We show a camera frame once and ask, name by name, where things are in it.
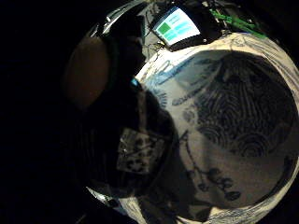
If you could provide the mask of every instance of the patterned fabric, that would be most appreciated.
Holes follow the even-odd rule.
[[[149,195],[119,199],[121,209],[141,224],[258,222],[299,171],[297,68],[246,34],[158,54],[137,78],[172,115],[179,146]]]

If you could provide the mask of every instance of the light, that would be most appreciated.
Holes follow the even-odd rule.
[[[178,7],[170,9],[154,26],[153,31],[168,46],[188,37],[200,35],[200,32],[193,21]]]

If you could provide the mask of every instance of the laptop screen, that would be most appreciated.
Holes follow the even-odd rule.
[[[172,7],[153,27],[153,31],[168,46],[188,37],[200,35],[200,31],[189,16],[178,7]]]

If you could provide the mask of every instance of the sticker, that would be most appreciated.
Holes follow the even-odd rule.
[[[125,128],[119,144],[117,169],[129,173],[149,174],[162,157],[164,140],[158,136]]]

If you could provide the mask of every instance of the dark background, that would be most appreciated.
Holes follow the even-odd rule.
[[[79,40],[125,2],[0,0],[0,223],[75,223],[86,211],[96,223],[129,223],[73,185],[60,141],[67,106],[59,86]],[[298,64],[299,7],[242,2],[275,28]],[[298,185],[297,178],[261,223],[296,222]]]

